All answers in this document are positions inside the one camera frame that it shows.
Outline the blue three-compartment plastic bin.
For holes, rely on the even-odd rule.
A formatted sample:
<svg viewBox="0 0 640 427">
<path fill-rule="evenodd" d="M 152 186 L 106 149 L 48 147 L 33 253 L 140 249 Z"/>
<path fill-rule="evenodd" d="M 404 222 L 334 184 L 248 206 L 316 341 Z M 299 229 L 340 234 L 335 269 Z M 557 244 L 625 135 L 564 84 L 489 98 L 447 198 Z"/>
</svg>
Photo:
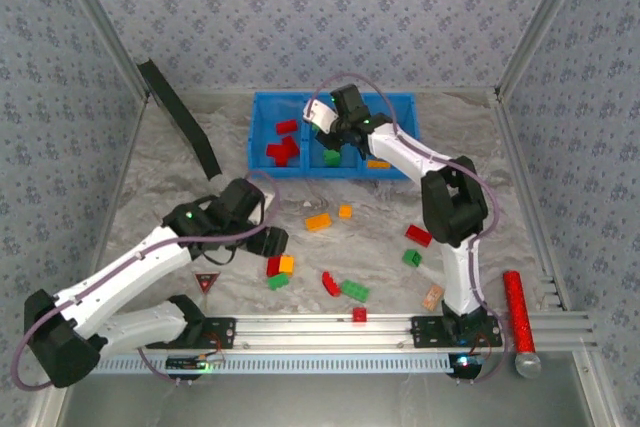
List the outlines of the blue three-compartment plastic bin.
<svg viewBox="0 0 640 427">
<path fill-rule="evenodd" d="M 253 112 L 248 135 L 247 158 L 251 170 L 263 170 L 273 178 L 306 179 L 357 179 L 357 180 L 404 180 L 406 177 L 396 168 L 368 169 L 366 163 L 371 156 L 362 159 L 356 148 L 345 145 L 341 148 L 339 167 L 326 167 L 323 161 L 325 148 L 315 139 L 316 132 L 302 119 L 303 109 L 310 99 L 309 92 L 258 92 L 254 95 Z M 298 130 L 278 135 L 278 122 L 296 119 Z M 300 153 L 288 167 L 276 167 L 274 158 L 266 155 L 268 144 L 282 144 L 281 139 L 292 136 Z"/>
</svg>

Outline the aluminium side rail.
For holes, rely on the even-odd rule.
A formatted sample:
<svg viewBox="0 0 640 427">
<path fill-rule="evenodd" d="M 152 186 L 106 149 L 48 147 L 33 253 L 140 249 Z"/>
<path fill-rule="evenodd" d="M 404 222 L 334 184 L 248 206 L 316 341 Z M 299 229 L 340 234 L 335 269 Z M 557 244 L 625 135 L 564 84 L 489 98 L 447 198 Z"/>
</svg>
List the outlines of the aluminium side rail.
<svg viewBox="0 0 640 427">
<path fill-rule="evenodd" d="M 106 217 L 101 227 L 98 242 L 94 250 L 94 253 L 92 255 L 88 270 L 85 272 L 86 277 L 91 277 L 94 273 L 98 271 L 99 267 L 101 266 L 101 261 L 108 245 L 108 240 L 109 240 L 110 232 L 112 229 L 113 221 L 118 211 L 119 199 L 122 193 L 123 186 L 125 184 L 131 158 L 135 150 L 135 145 L 136 145 L 137 137 L 139 135 L 141 123 L 143 121 L 144 113 L 147 109 L 147 106 L 149 105 L 149 99 L 150 99 L 150 95 L 147 94 L 141 101 L 139 113 L 135 117 L 133 130 L 128 140 L 128 143 L 126 145 L 124 158 L 119 166 L 118 177 L 116 179 L 115 187 L 110 197 L 109 204 L 107 206 Z"/>
<path fill-rule="evenodd" d="M 557 259 L 550 243 L 549 234 L 537 203 L 537 196 L 532 185 L 525 158 L 517 139 L 516 130 L 510 119 L 508 109 L 501 98 L 493 99 L 497 129 L 503 140 L 506 156 L 513 175 L 516 194 L 527 229 L 534 258 L 542 278 L 550 280 L 555 286 L 555 293 L 548 293 L 541 301 L 544 310 L 570 311 L 572 309 L 569 294 L 557 265 Z"/>
</svg>

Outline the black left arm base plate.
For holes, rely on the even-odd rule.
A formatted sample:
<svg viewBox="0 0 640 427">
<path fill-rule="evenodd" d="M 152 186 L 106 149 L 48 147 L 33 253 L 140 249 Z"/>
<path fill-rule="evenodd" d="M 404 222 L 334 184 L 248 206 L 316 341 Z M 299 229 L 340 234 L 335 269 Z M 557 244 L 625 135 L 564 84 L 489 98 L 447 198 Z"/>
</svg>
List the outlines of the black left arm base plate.
<svg viewBox="0 0 640 427">
<path fill-rule="evenodd" d="M 167 349 L 231 349 L 235 333 L 235 318 L 205 317 L 188 323 L 176 339 L 161 343 L 161 346 Z"/>
</svg>

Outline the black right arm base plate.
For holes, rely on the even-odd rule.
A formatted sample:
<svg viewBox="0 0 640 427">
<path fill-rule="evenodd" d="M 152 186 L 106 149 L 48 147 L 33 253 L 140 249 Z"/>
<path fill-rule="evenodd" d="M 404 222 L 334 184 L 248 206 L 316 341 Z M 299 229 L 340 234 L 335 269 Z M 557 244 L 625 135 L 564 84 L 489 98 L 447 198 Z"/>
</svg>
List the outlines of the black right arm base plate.
<svg viewBox="0 0 640 427">
<path fill-rule="evenodd" d="M 497 319 L 455 322 L 446 316 L 414 316 L 410 333 L 415 348 L 470 348 L 477 338 L 482 346 L 501 347 L 503 338 Z"/>
</svg>

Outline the aluminium frame rail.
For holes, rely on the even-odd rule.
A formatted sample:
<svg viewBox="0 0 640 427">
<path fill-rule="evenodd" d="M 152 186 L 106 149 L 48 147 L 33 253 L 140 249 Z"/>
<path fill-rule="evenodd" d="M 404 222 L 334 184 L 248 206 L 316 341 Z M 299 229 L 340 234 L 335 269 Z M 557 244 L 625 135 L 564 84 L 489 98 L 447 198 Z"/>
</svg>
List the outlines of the aluminium frame rail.
<svg viewBox="0 0 640 427">
<path fill-rule="evenodd" d="M 255 352 L 382 352 L 393 349 L 426 349 L 433 352 L 462 353 L 471 349 L 481 353 L 500 352 L 505 346 L 513 347 L 513 336 L 505 335 L 501 347 L 482 346 L 477 338 L 470 348 L 415 348 L 410 333 L 410 316 L 373 314 L 365 323 L 354 323 L 349 315 L 248 315 L 236 318 L 234 345 L 224 350 L 251 350 Z M 167 349 L 150 336 L 141 338 L 148 349 Z"/>
</svg>

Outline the red triangular toy sign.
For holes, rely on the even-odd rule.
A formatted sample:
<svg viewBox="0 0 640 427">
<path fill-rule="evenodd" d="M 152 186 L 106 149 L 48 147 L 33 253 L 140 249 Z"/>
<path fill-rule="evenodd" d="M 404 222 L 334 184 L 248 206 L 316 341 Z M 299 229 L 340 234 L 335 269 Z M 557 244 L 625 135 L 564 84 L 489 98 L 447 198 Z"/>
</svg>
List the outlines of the red triangular toy sign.
<svg viewBox="0 0 640 427">
<path fill-rule="evenodd" d="M 209 293 L 220 276 L 219 272 L 195 273 L 194 278 L 198 285 L 201 297 L 202 307 L 207 309 Z"/>
</svg>

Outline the red glitter toy microphone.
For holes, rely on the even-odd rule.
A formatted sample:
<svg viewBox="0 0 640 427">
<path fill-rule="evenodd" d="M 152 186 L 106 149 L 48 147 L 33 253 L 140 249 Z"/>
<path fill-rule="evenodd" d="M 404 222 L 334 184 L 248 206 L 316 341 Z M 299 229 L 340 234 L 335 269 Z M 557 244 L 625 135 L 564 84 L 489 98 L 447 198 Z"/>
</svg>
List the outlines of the red glitter toy microphone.
<svg viewBox="0 0 640 427">
<path fill-rule="evenodd" d="M 517 271 L 506 271 L 503 283 L 516 352 L 516 371 L 523 378 L 536 379 L 542 372 L 542 365 L 535 348 L 521 276 Z"/>
</svg>

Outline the aluminium frame post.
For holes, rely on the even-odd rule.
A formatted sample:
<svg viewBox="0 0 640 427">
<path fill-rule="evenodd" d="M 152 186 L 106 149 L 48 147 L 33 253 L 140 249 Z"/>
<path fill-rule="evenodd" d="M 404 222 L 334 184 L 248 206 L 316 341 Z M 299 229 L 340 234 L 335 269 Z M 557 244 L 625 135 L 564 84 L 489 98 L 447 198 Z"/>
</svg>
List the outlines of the aluminium frame post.
<svg viewBox="0 0 640 427">
<path fill-rule="evenodd" d="M 123 77 L 129 90 L 138 99 L 146 102 L 148 90 L 146 83 L 139 73 L 136 64 L 121 42 L 109 15 L 100 0 L 78 0 L 83 12 L 91 22 L 96 34 L 111 56 L 119 73 Z"/>
<path fill-rule="evenodd" d="M 501 104 L 505 105 L 512 96 L 564 2 L 565 0 L 540 0 L 495 88 L 496 98 Z"/>
</svg>

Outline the tan brick-pattern block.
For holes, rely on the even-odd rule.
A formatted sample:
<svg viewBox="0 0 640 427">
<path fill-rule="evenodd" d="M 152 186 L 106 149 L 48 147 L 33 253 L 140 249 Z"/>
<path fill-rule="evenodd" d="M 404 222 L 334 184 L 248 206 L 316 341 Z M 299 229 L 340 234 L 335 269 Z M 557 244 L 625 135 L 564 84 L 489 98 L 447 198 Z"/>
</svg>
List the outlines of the tan brick-pattern block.
<svg viewBox="0 0 640 427">
<path fill-rule="evenodd" d="M 434 312 L 443 295 L 444 289 L 437 284 L 432 284 L 422 301 L 423 307 L 428 311 Z"/>
</svg>

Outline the black flat board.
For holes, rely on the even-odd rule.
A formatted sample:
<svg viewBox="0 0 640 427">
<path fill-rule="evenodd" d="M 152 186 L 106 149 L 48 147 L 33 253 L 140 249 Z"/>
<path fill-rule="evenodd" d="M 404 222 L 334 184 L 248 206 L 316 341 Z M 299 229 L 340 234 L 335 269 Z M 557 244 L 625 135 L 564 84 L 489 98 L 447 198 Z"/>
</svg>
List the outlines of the black flat board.
<svg viewBox="0 0 640 427">
<path fill-rule="evenodd" d="M 137 68 L 151 95 L 164 108 L 190 146 L 207 180 L 222 173 L 209 137 L 191 114 L 182 99 L 171 87 L 157 65 L 151 60 Z"/>
</svg>

